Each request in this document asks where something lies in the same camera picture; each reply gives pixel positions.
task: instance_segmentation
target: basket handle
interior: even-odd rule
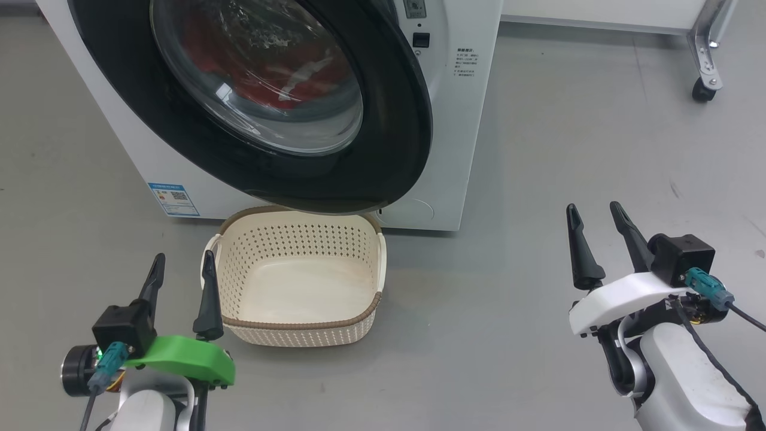
[[[378,292],[383,291],[385,284],[385,268],[387,266],[388,250],[385,245],[385,238],[382,233],[378,233]]]
[[[221,256],[218,254],[218,250],[220,248],[220,245],[218,244],[221,241],[220,233],[217,233],[213,235],[213,238],[210,238],[210,241],[208,241],[208,244],[205,246],[205,250],[202,251],[202,260],[199,262],[199,283],[200,286],[205,289],[205,279],[202,277],[202,269],[205,267],[205,253],[210,250],[215,255],[215,269],[218,270],[218,261],[221,260]]]

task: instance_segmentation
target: blue and white sticker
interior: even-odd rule
[[[189,199],[184,186],[179,184],[148,183],[159,205],[168,216],[199,217],[199,212]]]

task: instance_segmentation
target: brown basket rim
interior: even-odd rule
[[[237,220],[242,219],[247,216],[252,216],[255,214],[266,214],[269,212],[292,212],[292,209],[285,208],[283,206],[258,206],[255,208],[249,208],[244,209],[233,216],[229,217],[223,225],[221,225],[221,229],[219,229],[218,233],[221,234],[221,236],[224,235],[227,229],[231,227]],[[378,221],[375,220],[371,215],[369,214],[361,214],[358,215],[359,217],[362,217],[363,219],[367,220],[367,222],[372,225],[372,227],[375,229],[375,233],[381,233],[381,226],[378,224]],[[360,315],[356,317],[352,317],[350,319],[344,320],[344,321],[333,321],[333,322],[320,322],[320,323],[313,323],[313,324],[275,324],[275,323],[266,323],[266,322],[251,322],[251,321],[241,321],[239,319],[234,319],[232,317],[226,317],[222,316],[224,323],[229,326],[235,326],[235,327],[243,327],[243,328],[249,328],[249,329],[267,329],[267,330],[275,330],[275,331],[314,331],[314,330],[320,330],[320,329],[337,329],[341,327],[348,327],[355,325],[363,320],[365,320],[367,317],[370,317],[370,315],[375,311],[375,309],[378,307],[378,304],[380,304],[381,298],[383,297],[383,294],[381,292],[375,292],[375,296],[372,299],[372,303],[369,307],[367,307],[366,310],[364,310]]]

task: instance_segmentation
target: teal connector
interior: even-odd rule
[[[728,310],[727,303],[731,304],[734,302],[734,295],[726,290],[723,283],[702,269],[689,269],[686,272],[686,280],[684,282],[694,291],[708,298],[717,310],[726,311]]]
[[[110,344],[96,365],[96,372],[88,380],[90,392],[96,395],[103,393],[109,387],[112,376],[119,371],[126,360],[128,360],[128,347],[125,343],[115,341]]]

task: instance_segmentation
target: basket bottom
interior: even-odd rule
[[[250,270],[237,318],[285,324],[344,321],[363,313],[376,291],[370,267],[355,259],[269,259]]]

